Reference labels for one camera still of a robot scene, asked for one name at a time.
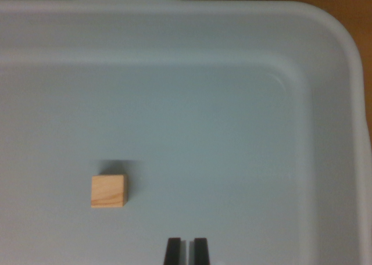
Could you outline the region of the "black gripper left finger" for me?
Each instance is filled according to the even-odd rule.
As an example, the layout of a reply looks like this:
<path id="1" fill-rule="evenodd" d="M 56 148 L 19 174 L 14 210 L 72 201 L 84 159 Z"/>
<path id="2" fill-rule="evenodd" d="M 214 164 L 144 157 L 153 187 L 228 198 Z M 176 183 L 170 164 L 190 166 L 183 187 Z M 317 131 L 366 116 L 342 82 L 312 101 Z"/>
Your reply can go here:
<path id="1" fill-rule="evenodd" d="M 164 255 L 164 265 L 185 265 L 187 262 L 186 241 L 179 237 L 169 238 Z"/>

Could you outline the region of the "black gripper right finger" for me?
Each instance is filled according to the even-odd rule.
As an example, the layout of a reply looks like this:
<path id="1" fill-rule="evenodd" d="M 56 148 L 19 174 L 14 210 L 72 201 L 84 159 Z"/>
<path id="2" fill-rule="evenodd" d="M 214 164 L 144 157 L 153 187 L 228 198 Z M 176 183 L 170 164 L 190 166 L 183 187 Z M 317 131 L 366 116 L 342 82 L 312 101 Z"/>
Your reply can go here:
<path id="1" fill-rule="evenodd" d="M 195 238 L 189 243 L 189 265 L 210 265 L 207 238 Z"/>

